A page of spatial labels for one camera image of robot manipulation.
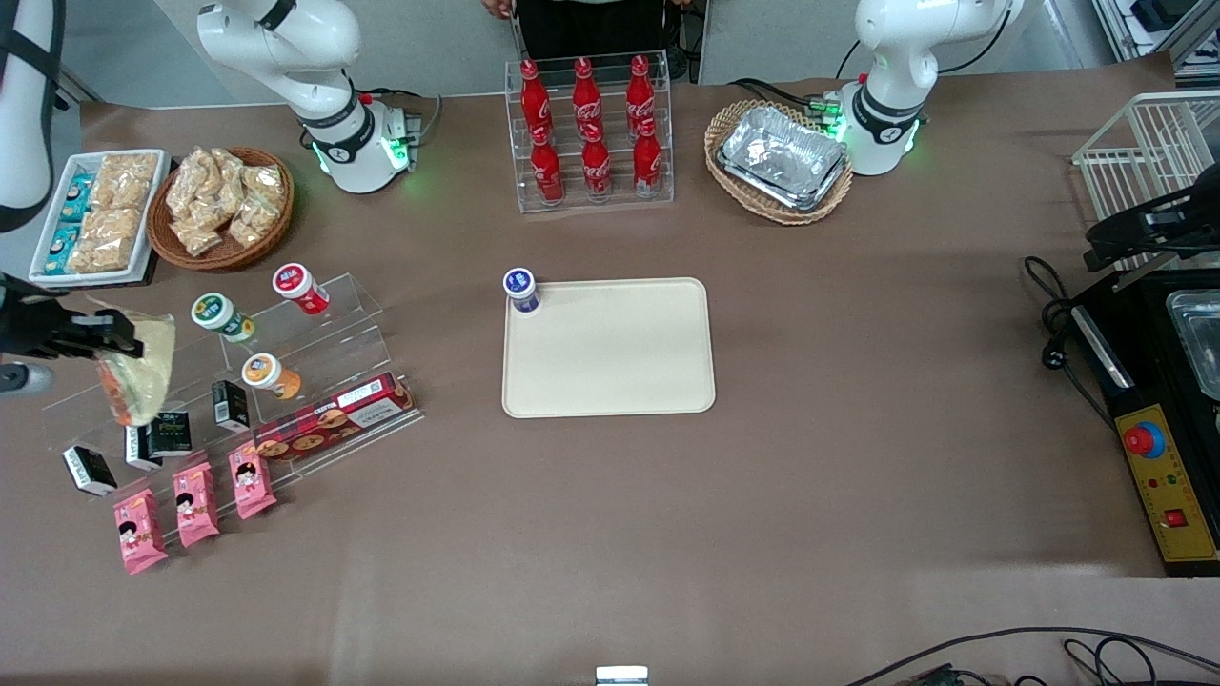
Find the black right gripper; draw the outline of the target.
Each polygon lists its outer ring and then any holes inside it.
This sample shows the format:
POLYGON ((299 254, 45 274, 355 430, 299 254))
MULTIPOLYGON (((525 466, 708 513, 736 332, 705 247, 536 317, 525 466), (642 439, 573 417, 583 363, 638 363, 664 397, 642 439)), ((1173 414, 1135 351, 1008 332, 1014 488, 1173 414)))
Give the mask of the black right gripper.
POLYGON ((1 305, 1 352, 20 356, 144 356, 144 344, 135 338, 134 325, 118 310, 96 310, 92 315, 67 310, 57 299, 23 300, 4 295, 1 305), (74 323, 81 317, 81 325, 74 323))

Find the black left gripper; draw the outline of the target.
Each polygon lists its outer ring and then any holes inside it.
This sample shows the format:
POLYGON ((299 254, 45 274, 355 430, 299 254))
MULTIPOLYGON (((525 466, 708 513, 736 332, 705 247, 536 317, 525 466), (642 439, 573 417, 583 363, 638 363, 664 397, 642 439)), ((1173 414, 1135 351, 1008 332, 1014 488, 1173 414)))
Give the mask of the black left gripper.
POLYGON ((1089 272, 1142 255, 1172 251, 1190 259, 1219 248, 1218 186, 1193 188, 1190 195, 1142 214, 1113 214, 1087 231, 1085 266, 1089 272))

